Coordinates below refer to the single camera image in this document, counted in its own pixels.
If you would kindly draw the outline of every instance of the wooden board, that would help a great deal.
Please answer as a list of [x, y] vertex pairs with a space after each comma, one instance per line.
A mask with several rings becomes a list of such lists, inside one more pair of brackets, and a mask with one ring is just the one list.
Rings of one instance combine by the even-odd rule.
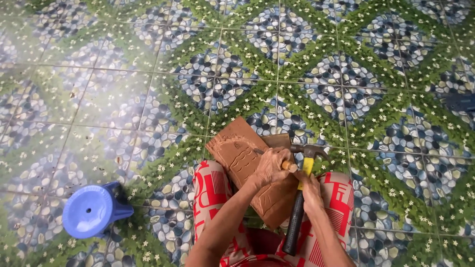
[[[242, 117], [238, 117], [211, 139], [206, 148], [241, 189], [259, 165], [261, 155], [254, 149], [265, 151], [269, 147], [266, 142], [272, 147], [290, 148], [287, 134], [261, 139]], [[263, 187], [252, 199], [252, 207], [270, 229], [277, 228], [290, 216], [297, 186], [298, 180], [290, 174], [281, 182]]]

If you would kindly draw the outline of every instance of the black hammer handle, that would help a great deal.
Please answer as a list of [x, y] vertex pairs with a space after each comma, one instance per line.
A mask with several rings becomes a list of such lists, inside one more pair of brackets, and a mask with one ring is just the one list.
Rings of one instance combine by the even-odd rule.
[[289, 228], [287, 229], [284, 246], [282, 247], [282, 251], [291, 256], [295, 256], [297, 252], [298, 234], [300, 233], [300, 225], [302, 224], [303, 217], [304, 195], [302, 190], [297, 190], [294, 207], [292, 208], [292, 214], [290, 215]]

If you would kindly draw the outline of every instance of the tiled floor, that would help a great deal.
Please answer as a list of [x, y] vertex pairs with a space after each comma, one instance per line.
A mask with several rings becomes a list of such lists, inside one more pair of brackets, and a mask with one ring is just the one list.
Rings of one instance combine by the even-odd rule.
[[[475, 90], [474, 31], [470, 0], [0, 0], [1, 265], [182, 265], [241, 115], [351, 174], [358, 266], [475, 266], [475, 113], [441, 101]], [[115, 180], [135, 214], [68, 236], [67, 198]]]

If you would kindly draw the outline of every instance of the hammer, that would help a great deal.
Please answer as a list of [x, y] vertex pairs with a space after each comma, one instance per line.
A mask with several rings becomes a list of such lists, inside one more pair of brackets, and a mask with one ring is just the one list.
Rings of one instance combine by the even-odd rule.
[[[327, 153], [323, 148], [310, 145], [310, 144], [292, 144], [290, 146], [292, 153], [304, 153], [304, 164], [302, 170], [305, 174], [310, 175], [314, 166], [316, 156], [322, 156], [324, 159], [329, 160]], [[290, 215], [289, 228], [287, 229], [287, 235], [285, 236], [284, 246], [282, 251], [295, 256], [297, 251], [297, 240], [300, 232], [300, 225], [302, 224], [302, 218], [304, 217], [304, 196], [302, 194], [303, 189], [302, 182], [299, 182], [297, 188], [297, 195], [295, 196], [294, 207], [292, 208], [292, 214]]]

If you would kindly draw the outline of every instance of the red and beige pants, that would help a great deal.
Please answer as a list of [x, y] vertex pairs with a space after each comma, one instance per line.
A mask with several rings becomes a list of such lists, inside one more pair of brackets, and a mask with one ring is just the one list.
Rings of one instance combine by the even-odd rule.
[[[339, 172], [327, 172], [318, 179], [326, 213], [343, 248], [346, 248], [353, 214], [353, 188], [350, 177]], [[197, 241], [206, 225], [232, 197], [232, 191], [223, 167], [215, 161], [201, 162], [195, 170], [193, 183], [195, 186], [193, 203], [195, 241]], [[254, 255], [246, 227], [241, 222], [238, 233], [230, 242], [219, 266], [245, 266], [256, 260], [272, 260], [280, 262], [282, 266], [293, 267], [324, 266], [318, 241], [307, 216], [304, 216], [300, 227], [297, 255], [293, 257], [282, 252], [282, 244], [275, 255]]]

